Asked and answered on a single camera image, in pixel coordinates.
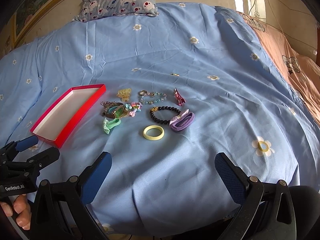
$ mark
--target green hair tie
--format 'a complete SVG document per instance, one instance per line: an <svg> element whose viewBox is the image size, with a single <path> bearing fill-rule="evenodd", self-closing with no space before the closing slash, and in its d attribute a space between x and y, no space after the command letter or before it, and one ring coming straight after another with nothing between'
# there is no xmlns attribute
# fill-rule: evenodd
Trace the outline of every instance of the green hair tie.
<svg viewBox="0 0 320 240"><path fill-rule="evenodd" d="M121 120L119 118L115 118L111 121L108 121L106 118L103 120L103 130L106 134L110 133L110 129L114 128L115 126L119 125L121 123Z"/></svg>

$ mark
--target red box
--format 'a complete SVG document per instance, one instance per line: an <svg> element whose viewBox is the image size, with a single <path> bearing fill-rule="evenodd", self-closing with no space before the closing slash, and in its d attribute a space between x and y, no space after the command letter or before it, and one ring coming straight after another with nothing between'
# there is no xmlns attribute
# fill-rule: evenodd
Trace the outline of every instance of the red box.
<svg viewBox="0 0 320 240"><path fill-rule="evenodd" d="M40 140L61 148L82 117L104 92L104 84L70 88L41 115L30 131Z"/></svg>

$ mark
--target black bead bracelet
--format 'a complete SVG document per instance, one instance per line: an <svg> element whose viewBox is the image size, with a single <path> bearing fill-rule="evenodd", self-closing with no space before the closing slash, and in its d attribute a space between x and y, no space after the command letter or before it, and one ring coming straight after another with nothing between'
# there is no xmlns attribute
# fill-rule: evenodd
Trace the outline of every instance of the black bead bracelet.
<svg viewBox="0 0 320 240"><path fill-rule="evenodd" d="M160 123L160 124L169 124L170 120L160 120L159 118L156 118L154 115L155 111L160 111L160 110L171 110L175 111L177 114L180 114L181 111L175 107L171 106L156 106L150 109L150 116L153 119L153 121Z"/></svg>

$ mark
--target metal screw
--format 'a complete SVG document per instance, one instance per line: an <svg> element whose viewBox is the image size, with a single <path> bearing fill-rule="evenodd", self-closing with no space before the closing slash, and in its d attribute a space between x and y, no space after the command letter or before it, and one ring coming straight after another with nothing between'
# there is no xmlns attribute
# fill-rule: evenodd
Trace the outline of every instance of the metal screw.
<svg viewBox="0 0 320 240"><path fill-rule="evenodd" d="M77 176L72 176L69 181L70 182L76 182L78 180L78 177Z"/></svg>
<svg viewBox="0 0 320 240"><path fill-rule="evenodd" d="M43 181L41 181L41 186L45 186L45 185L47 185L48 184L48 181L46 180L46 179L44 179Z"/></svg>
<svg viewBox="0 0 320 240"><path fill-rule="evenodd" d="M250 180L252 182L258 182L258 178L256 176L250 176Z"/></svg>
<svg viewBox="0 0 320 240"><path fill-rule="evenodd" d="M281 185L281 186L286 186L287 184L286 184L286 182L284 181L284 180L279 180L279 184Z"/></svg>

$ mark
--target blue gripper pad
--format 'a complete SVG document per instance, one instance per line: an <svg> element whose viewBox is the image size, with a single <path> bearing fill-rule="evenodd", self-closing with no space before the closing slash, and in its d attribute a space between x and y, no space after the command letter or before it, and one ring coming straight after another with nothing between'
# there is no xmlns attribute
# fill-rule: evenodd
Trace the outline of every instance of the blue gripper pad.
<svg viewBox="0 0 320 240"><path fill-rule="evenodd" d="M214 166L229 191L233 201L237 204L243 205L246 199L246 186L236 175L239 167L234 166L229 159L230 163L227 163L221 154L228 159L224 153L218 153L214 159Z"/></svg>
<svg viewBox="0 0 320 240"><path fill-rule="evenodd" d="M100 154L93 165L88 166L79 176L81 187L81 202L86 205L91 203L98 193L104 179L108 175L112 165L112 157L108 152Z"/></svg>
<svg viewBox="0 0 320 240"><path fill-rule="evenodd" d="M30 148L31 146L36 145L38 141L39 141L38 137L35 135L25 138L22 141L18 141L16 145L16 151L23 152L24 150Z"/></svg>

